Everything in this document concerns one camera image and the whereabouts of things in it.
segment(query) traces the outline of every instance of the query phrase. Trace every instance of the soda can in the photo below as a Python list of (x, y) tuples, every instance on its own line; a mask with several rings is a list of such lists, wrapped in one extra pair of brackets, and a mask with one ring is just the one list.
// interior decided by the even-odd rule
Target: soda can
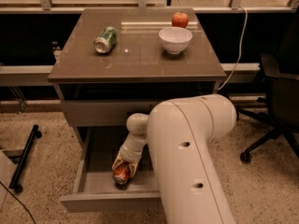
[(118, 32), (112, 27), (106, 27), (93, 41), (94, 48), (99, 53), (109, 53), (118, 41)]
[(113, 180), (116, 184), (125, 185), (131, 176), (130, 163), (125, 161), (113, 172)]

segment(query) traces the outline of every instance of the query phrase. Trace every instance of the floor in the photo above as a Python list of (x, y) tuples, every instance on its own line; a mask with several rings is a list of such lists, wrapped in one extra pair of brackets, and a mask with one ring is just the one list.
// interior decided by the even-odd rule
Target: floor
[[(16, 194), (36, 223), (166, 223), (163, 210), (68, 213), (59, 198), (72, 192), (80, 144), (55, 101), (29, 103), (21, 114), (17, 110), (13, 102), (0, 104), (0, 146), (22, 149), (34, 124), (42, 132), (21, 175), (23, 192)], [(212, 160), (236, 223), (299, 223), (299, 160), (285, 140), (280, 137), (260, 147), (251, 164), (239, 160), (240, 152), (267, 131), (266, 125), (240, 115), (231, 133), (210, 144)], [(33, 222), (7, 195), (0, 223)]]

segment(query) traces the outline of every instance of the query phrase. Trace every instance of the office chair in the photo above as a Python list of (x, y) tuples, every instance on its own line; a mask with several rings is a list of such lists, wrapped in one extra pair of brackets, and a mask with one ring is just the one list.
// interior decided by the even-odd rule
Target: office chair
[(299, 158), (299, 144), (293, 135), (299, 133), (299, 75), (280, 73), (278, 62), (272, 55), (262, 54), (261, 58), (266, 99), (260, 98), (259, 101), (266, 103), (267, 113), (257, 114), (242, 108), (237, 112), (272, 126), (273, 130), (242, 152), (240, 159), (250, 162), (252, 150), (282, 134)]
[(238, 108), (244, 114), (273, 127), (241, 153), (243, 162), (251, 161), (250, 152), (271, 138), (283, 135), (299, 158), (299, 144), (294, 133), (299, 133), (299, 11), (294, 14), (291, 25), (282, 39), (276, 55), (261, 54), (261, 71), (264, 77), (266, 98), (258, 101), (266, 103), (266, 113), (254, 113)]

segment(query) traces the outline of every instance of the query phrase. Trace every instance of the tabletop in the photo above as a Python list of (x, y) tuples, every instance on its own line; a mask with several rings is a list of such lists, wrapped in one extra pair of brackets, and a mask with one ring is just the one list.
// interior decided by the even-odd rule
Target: tabletop
[[(225, 73), (205, 31), (190, 8), (191, 44), (179, 55), (162, 47), (159, 31), (171, 26), (177, 8), (130, 7), (85, 9), (49, 75), (50, 82), (222, 81)], [(109, 54), (96, 52), (93, 41), (113, 26), (118, 43)]]

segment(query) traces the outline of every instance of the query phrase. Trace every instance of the apple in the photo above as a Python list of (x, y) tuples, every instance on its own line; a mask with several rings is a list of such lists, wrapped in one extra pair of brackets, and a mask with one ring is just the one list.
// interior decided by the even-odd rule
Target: apple
[(184, 12), (176, 12), (172, 15), (171, 22), (173, 26), (186, 28), (189, 22), (189, 17)]

